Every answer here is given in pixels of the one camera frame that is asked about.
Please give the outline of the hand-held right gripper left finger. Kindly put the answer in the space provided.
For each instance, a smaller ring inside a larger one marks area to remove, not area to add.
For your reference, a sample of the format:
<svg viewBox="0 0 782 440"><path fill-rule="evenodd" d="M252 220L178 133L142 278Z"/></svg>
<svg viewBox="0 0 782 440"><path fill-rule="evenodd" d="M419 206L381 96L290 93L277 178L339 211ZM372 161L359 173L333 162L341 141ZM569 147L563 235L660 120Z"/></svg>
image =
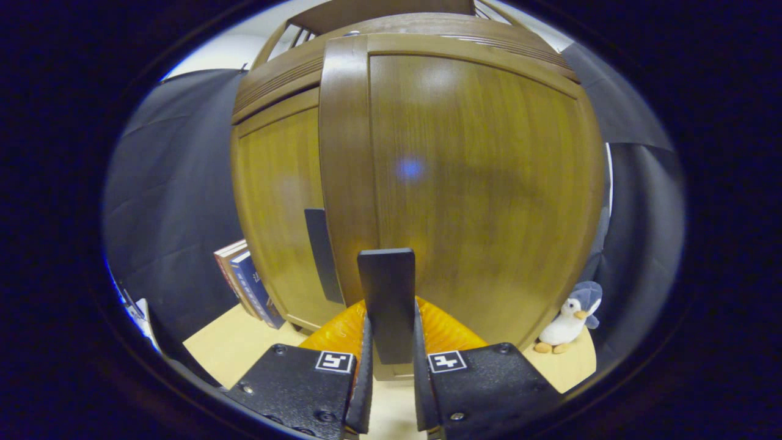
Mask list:
<svg viewBox="0 0 782 440"><path fill-rule="evenodd" d="M369 429L373 331L363 301L299 345L274 343L227 396L262 423L307 439L357 439Z"/></svg>

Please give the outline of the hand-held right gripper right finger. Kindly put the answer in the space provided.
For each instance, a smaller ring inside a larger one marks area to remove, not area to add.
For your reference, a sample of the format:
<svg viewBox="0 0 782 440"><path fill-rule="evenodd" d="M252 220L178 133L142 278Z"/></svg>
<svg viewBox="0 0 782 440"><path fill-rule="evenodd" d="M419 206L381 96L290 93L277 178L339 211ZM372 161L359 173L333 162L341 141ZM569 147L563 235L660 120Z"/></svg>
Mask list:
<svg viewBox="0 0 782 440"><path fill-rule="evenodd" d="M488 345L417 298L414 401L430 439L508 439L535 434L563 398L512 343Z"/></svg>

